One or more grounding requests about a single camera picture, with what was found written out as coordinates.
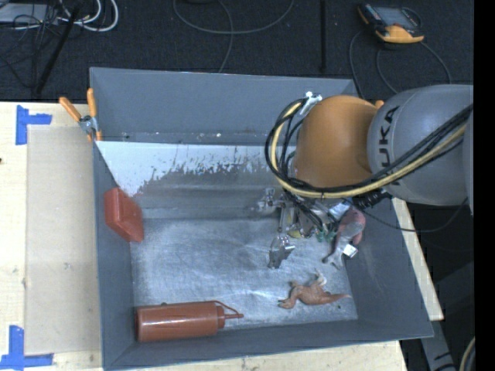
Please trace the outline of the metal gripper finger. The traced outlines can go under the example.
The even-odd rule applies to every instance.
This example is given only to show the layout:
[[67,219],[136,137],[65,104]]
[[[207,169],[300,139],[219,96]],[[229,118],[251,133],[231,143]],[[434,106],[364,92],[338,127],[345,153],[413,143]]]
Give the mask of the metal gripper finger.
[[257,213],[274,213],[285,206],[283,194],[274,187],[265,188],[263,195],[257,201],[255,211]]
[[286,260],[295,249],[287,235],[278,235],[271,242],[268,252],[268,268],[279,269],[282,261]]

